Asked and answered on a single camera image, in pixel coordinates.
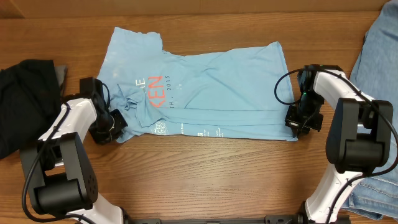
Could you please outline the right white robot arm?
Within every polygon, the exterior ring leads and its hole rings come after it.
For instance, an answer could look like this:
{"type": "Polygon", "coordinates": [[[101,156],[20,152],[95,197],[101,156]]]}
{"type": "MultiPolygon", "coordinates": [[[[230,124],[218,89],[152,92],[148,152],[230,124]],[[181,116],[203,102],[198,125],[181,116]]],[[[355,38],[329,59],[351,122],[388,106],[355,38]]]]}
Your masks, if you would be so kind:
{"type": "Polygon", "coordinates": [[[288,103],[285,124],[294,136],[319,131],[323,116],[320,108],[328,103],[334,110],[326,139],[328,166],[314,191],[298,214],[287,215],[289,223],[349,223],[338,212],[357,184],[383,175],[397,166],[376,172],[386,164],[391,139],[397,138],[392,125],[393,105],[376,100],[355,87],[336,65],[306,65],[297,74],[299,100],[288,103]]]}

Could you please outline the light blue printed t-shirt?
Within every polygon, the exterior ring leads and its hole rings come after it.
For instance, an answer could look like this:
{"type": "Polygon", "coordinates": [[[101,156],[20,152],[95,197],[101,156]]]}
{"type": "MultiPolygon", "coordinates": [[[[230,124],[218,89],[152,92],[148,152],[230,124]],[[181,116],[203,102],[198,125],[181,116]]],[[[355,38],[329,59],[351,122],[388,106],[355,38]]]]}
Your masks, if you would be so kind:
{"type": "Polygon", "coordinates": [[[200,55],[163,49],[156,32],[115,28],[98,78],[127,122],[119,142],[142,134],[293,141],[294,96],[278,42],[200,55]]]}

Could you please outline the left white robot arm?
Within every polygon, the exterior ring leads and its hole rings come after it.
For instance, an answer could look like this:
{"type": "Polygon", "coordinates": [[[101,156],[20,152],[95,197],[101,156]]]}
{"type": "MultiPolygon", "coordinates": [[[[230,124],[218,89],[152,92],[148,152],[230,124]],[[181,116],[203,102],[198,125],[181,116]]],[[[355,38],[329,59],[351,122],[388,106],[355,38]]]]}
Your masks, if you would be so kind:
{"type": "Polygon", "coordinates": [[[83,146],[87,134],[97,144],[120,137],[127,122],[111,111],[108,87],[93,77],[80,80],[80,92],[68,95],[53,125],[19,151],[25,183],[22,209],[38,223],[74,219],[77,223],[132,223],[127,212],[108,202],[83,146]]]}

